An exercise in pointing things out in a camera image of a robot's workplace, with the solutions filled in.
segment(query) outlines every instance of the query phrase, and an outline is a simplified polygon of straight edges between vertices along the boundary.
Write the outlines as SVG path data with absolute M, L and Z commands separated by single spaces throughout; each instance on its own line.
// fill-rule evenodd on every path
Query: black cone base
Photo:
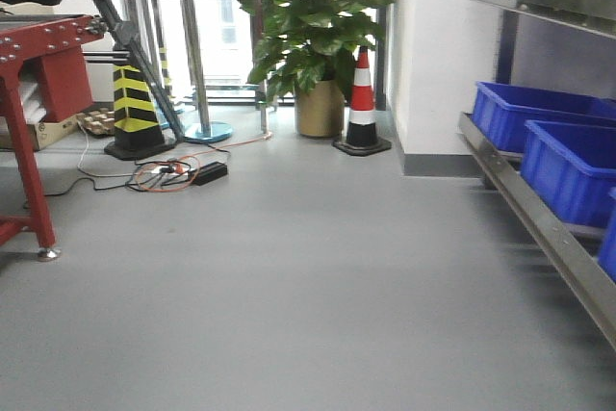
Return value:
M 169 151 L 175 147 L 175 141 L 165 138 L 165 141 L 155 146 L 147 146 L 139 149 L 126 149 L 118 146 L 115 142 L 105 146 L 105 153 L 118 158 L 120 161 L 137 161 L 149 158 L 159 153 Z
M 348 144 L 348 142 L 342 138 L 335 140 L 332 145 L 344 151 L 349 156 L 370 156 L 371 154 L 380 153 L 381 151 L 387 151 L 392 147 L 390 141 L 383 140 L 380 137 L 376 137 L 376 143 L 370 146 L 354 146 Z

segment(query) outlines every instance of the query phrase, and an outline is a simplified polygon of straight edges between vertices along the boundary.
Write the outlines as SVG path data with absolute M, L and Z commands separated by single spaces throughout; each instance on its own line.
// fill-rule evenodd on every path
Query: red and white traffic cone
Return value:
M 368 47 L 359 47 L 346 140 L 339 138 L 333 145 L 350 156 L 368 156 L 392 147 L 389 141 L 376 135 L 374 94 L 368 63 Z

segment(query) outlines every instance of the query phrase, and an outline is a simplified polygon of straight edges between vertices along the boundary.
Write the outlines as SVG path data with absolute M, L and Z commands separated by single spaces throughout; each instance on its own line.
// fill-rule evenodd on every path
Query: red workbench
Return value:
M 89 15 L 0 17 L 0 116 L 7 120 L 30 206 L 29 215 L 0 216 L 0 245 L 32 231 L 42 261 L 53 260 L 59 250 L 18 92 L 19 72 L 25 64 L 34 70 L 45 121 L 60 122 L 92 103 L 81 45 L 102 37 L 98 20 Z

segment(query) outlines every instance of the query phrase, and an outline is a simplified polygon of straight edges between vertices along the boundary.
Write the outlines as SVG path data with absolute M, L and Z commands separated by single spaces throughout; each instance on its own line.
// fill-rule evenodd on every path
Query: blue plastic crate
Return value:
M 520 173 L 558 218 L 605 228 L 616 187 L 616 128 L 530 120 Z
M 612 189 L 609 195 L 616 199 L 616 189 Z M 616 207 L 612 207 L 612 215 L 599 249 L 599 265 L 616 281 Z
M 616 127 L 616 102 L 587 95 L 478 82 L 471 119 L 497 149 L 522 153 L 527 120 Z

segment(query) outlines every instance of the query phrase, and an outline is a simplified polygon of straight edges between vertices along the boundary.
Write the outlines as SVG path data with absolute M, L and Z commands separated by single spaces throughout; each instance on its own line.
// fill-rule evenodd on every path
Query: potted plant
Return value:
M 334 137 L 343 129 L 345 98 L 352 91 L 353 53 L 374 49 L 380 26 L 365 13 L 394 0 L 239 0 L 243 9 L 262 9 L 263 36 L 255 46 L 248 82 L 267 84 L 266 99 L 295 95 L 299 133 Z M 315 102 L 324 95 L 324 103 Z M 333 109 L 327 109 L 333 103 Z

